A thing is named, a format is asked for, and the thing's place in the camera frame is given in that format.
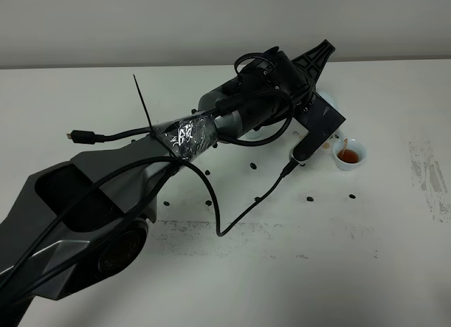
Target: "small white cup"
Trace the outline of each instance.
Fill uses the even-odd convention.
[[[338,158],[338,153],[343,149],[344,146],[345,146],[345,138],[337,140],[336,142],[333,143],[333,146],[332,146],[333,158],[335,159],[335,164],[337,165],[337,167],[340,170],[351,171],[351,170],[359,167],[360,165],[362,165],[365,162],[365,160],[366,160],[365,146],[362,145],[361,143],[359,143],[358,141],[356,141],[355,139],[350,139],[350,138],[347,138],[347,148],[346,149],[351,149],[352,151],[357,153],[357,155],[359,156],[359,162],[354,163],[354,164],[353,163],[345,163],[343,160]]]

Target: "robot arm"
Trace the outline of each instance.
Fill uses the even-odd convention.
[[[238,138],[252,128],[282,120],[288,113],[287,104],[274,96],[240,102],[233,111],[222,116],[207,112],[221,101],[239,99],[262,89],[277,89],[290,95],[295,107],[294,118],[309,130],[293,149],[292,158],[298,162],[308,159],[345,120],[315,93],[315,83],[333,51],[324,41],[294,61],[278,48],[268,50],[260,58],[250,56],[254,60],[237,77],[200,99],[199,111],[194,115],[155,126],[157,138],[148,135],[120,149],[83,152],[70,161],[31,175],[0,225],[0,283],[39,234],[77,195],[106,175],[143,159],[168,156],[167,148],[179,159],[191,161],[222,137]],[[17,326],[36,295],[59,300],[131,264],[144,245],[146,219],[156,221],[156,197],[112,241],[20,300],[11,297],[16,288],[104,241],[123,223],[125,213],[133,210],[152,190],[158,191],[158,185],[175,172],[171,162],[137,166],[103,184],[78,203],[5,284],[0,292],[0,326]]]

